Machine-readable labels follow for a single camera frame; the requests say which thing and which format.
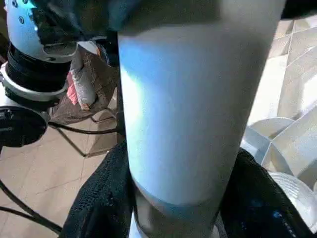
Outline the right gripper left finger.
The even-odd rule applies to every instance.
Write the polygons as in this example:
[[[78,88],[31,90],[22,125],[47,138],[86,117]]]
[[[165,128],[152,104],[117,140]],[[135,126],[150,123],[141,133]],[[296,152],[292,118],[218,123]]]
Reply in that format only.
[[[127,144],[116,144],[83,183],[63,225],[63,238],[126,238],[134,205]]]

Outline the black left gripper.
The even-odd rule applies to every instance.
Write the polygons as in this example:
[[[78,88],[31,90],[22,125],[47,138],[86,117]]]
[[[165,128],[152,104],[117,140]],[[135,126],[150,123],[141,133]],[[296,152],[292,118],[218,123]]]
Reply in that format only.
[[[98,37],[107,31],[118,31],[117,0],[83,0],[81,2],[81,32],[71,23],[71,15],[54,0],[33,1],[33,21],[42,45],[78,42],[84,37]]]

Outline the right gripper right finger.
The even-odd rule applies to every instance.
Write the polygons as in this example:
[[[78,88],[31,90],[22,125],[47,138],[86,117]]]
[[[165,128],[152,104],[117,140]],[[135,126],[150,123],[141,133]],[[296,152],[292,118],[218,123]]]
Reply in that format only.
[[[309,227],[268,171],[240,148],[221,202],[229,238],[307,238]]]

